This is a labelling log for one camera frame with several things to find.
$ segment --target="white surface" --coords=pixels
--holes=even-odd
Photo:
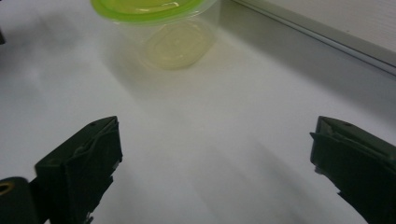
[[[101,223],[363,223],[309,161],[317,117],[396,144],[396,78],[234,2],[194,66],[147,69],[88,1],[2,1],[0,178],[117,115]]]
[[[313,37],[341,50],[348,47],[346,52],[396,74],[396,2],[393,0],[236,1],[312,33]]]

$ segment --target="translucent plastic container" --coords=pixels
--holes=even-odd
[[[217,0],[92,0],[131,40],[142,63],[165,69],[189,66],[216,39]]]

